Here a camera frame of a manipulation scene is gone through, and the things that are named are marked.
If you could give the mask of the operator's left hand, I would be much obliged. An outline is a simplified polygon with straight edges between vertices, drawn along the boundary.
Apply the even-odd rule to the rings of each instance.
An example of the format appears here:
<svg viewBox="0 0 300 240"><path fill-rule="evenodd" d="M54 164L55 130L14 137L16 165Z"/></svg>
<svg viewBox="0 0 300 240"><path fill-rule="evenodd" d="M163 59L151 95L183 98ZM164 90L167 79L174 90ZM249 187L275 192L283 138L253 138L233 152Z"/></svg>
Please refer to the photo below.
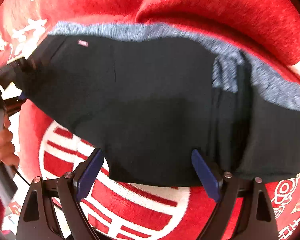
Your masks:
<svg viewBox="0 0 300 240"><path fill-rule="evenodd" d="M15 146L12 144L13 134L8 130L11 125L7 116L4 117L4 129L0 132L0 162L5 165L19 166L19 157L15 154Z"/></svg>

